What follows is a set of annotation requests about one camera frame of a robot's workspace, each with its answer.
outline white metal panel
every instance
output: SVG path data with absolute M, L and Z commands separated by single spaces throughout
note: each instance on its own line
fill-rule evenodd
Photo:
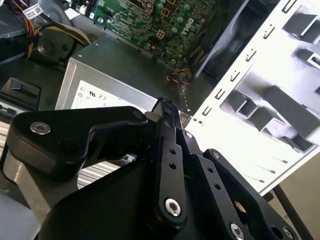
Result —
M 289 11 L 284 13 L 285 7 L 291 4 L 293 4 L 292 7 L 287 8 Z M 245 81 L 248 72 L 254 68 L 265 68 L 265 74 L 274 76 L 268 83 L 270 86 L 276 84 L 288 89 L 291 84 L 288 81 L 290 75 L 297 74 L 297 72 L 282 71 L 282 66 L 274 63 L 276 62 L 274 59 L 277 58 L 277 51 L 286 52 L 288 58 L 293 54 L 291 44 L 295 45 L 292 41 L 297 40 L 292 37 L 289 41 L 287 39 L 282 41 L 288 38 L 288 34 L 282 28 L 301 6 L 315 12 L 319 12 L 320 9 L 317 1 L 281 0 L 186 128 L 195 135 L 203 151 L 213 148 L 221 152 L 262 195 L 319 153 L 320 147 L 313 147 L 305 154 L 295 152 L 288 144 L 268 137 L 239 118 L 222 111 L 221 105 L 230 92 Z M 266 33 L 272 29 L 273 32 L 265 39 Z M 271 49 L 277 49 L 273 55 L 270 55 Z M 263 60 L 266 56 L 269 56 L 271 67 L 263 65 L 266 64 L 266 61 L 260 64 L 261 59 Z M 304 75 L 302 69 L 298 74 L 301 79 Z

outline yellow wire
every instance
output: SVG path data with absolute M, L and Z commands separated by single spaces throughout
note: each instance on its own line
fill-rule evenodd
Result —
M 88 45 L 87 43 L 83 42 L 82 40 L 80 40 L 79 38 L 77 38 L 76 36 L 72 35 L 71 33 L 67 32 L 67 31 L 64 31 L 63 29 L 60 29 L 56 26 L 49 26 L 48 29 L 52 29 L 52 30 L 55 30 L 55 31 L 58 31 L 58 32 L 61 32 L 61 33 L 64 33 L 64 34 L 67 34 L 68 36 L 70 36 L 71 38 L 77 40 L 79 43 L 83 44 L 83 45 Z
M 12 1 L 13 4 L 21 11 L 21 13 L 23 14 L 23 9 L 19 6 L 19 4 L 17 4 L 15 1 Z M 35 34 L 35 28 L 34 28 L 34 25 L 32 24 L 32 22 L 29 20 L 29 19 L 26 19 L 29 23 L 30 23 L 30 26 L 31 26 L 31 35 L 34 36 Z M 30 56 L 31 56 L 31 53 L 32 53 L 32 49 L 34 48 L 34 44 L 31 43 L 28 47 L 28 52 L 27 52 L 27 57 L 26 59 L 29 59 Z

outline capacitor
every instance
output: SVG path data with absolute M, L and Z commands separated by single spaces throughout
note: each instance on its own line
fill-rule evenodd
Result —
M 104 23 L 104 19 L 102 17 L 98 17 L 97 22 L 99 24 L 103 24 Z
M 114 22 L 112 17 L 109 17 L 109 19 L 106 21 L 108 24 L 112 24 Z
M 190 10 L 190 5 L 189 4 L 184 5 L 184 10 L 189 11 Z

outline electronic component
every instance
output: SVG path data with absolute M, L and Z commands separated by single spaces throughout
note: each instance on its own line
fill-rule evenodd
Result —
M 165 32 L 159 30 L 159 31 L 156 33 L 156 37 L 157 37 L 158 39 L 163 39 L 163 38 L 165 37 Z
M 170 3 L 170 4 L 175 4 L 175 2 L 176 2 L 176 0 L 166 0 L 168 3 Z
M 182 69 L 187 65 L 186 56 L 195 47 L 218 2 L 72 0 L 70 6 L 76 11 L 81 6 L 87 6 L 85 15 L 106 30 L 121 36 L 138 49 L 151 52 L 157 59 Z
M 162 9 L 161 14 L 165 17 L 169 17 L 170 10 L 166 9 L 165 7 Z
M 129 3 L 135 5 L 137 8 L 151 14 L 154 9 L 154 4 L 156 0 L 127 0 Z

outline metal frame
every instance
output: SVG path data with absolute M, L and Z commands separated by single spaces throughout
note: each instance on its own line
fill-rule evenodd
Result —
M 203 102 L 199 110 L 193 116 L 193 120 L 190 121 L 186 129 L 195 134 L 197 139 L 203 138 L 203 142 L 208 141 L 209 135 L 214 137 L 213 130 L 210 127 L 210 123 L 214 120 L 217 114 L 223 112 L 221 109 L 222 103 L 226 100 L 232 90 L 242 81 L 247 72 L 252 66 L 263 57 L 264 49 L 267 48 L 270 40 L 277 31 L 281 31 L 288 20 L 301 6 L 307 6 L 310 8 L 320 7 L 319 2 L 311 0 L 281 0 L 275 7 L 273 12 L 269 15 L 243 52 L 238 56 L 236 61 L 232 64 L 222 80 L 217 84 L 212 93 Z M 269 192 L 274 186 L 278 185 L 281 181 L 287 178 L 295 170 L 305 164 L 308 160 L 314 157 L 320 152 L 320 147 L 313 147 L 307 151 L 302 157 L 299 158 L 293 165 L 286 169 L 281 175 L 276 176 L 274 180 L 264 184 L 262 189 L 259 189 L 261 195 Z

